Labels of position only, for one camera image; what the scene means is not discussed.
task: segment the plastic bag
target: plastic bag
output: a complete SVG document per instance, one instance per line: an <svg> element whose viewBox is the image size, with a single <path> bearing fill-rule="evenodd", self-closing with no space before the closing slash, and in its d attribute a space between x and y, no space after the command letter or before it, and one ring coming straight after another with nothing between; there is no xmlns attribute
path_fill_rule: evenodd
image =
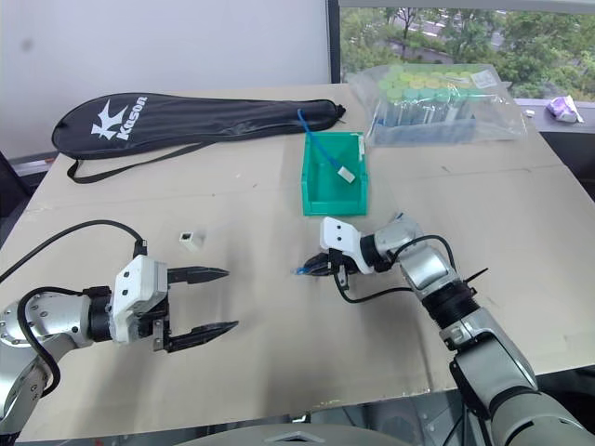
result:
<svg viewBox="0 0 595 446"><path fill-rule="evenodd" d="M526 135L491 65L382 65L349 84L364 105L369 146L453 144Z"/></svg>

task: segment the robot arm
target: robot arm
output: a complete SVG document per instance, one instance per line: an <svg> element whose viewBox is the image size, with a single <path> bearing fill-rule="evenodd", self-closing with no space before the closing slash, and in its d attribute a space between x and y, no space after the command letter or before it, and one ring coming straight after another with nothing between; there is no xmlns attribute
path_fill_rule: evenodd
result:
<svg viewBox="0 0 595 446"><path fill-rule="evenodd" d="M538 391L527 359L489 311L477 305L475 290L461 279L453 262L426 237L441 239L423 236L418 224L403 214L368 236L330 217L321 226L321 246L329 249L328 272L338 276L341 293L348 289L353 263L364 274L400 265L411 291L439 325L440 338L456 352L451 374L469 408L492 420L496 445L595 444L556 400Z"/></svg>
<svg viewBox="0 0 595 446"><path fill-rule="evenodd" d="M43 287L8 306L0 316L0 445L14 443L40 398L56 388L58 361L73 349L107 340L129 344L152 335L153 350L174 352L228 332L237 321L170 336L168 306L170 283L227 275L205 267L167 269L139 255L117 275L113 293L107 286L81 293Z"/></svg>

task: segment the small white block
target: small white block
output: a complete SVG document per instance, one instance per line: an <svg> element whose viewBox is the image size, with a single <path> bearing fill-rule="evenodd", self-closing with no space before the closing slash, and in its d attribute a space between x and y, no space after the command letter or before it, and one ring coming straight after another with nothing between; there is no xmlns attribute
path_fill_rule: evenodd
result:
<svg viewBox="0 0 595 446"><path fill-rule="evenodd" d="M188 230L179 235L179 242L189 251L197 251L203 245L203 238Z"/></svg>
<svg viewBox="0 0 595 446"><path fill-rule="evenodd" d="M341 175L343 179L348 183L353 182L353 180L355 179L355 175L351 173L344 165L342 165L341 168L338 169L337 173Z"/></svg>

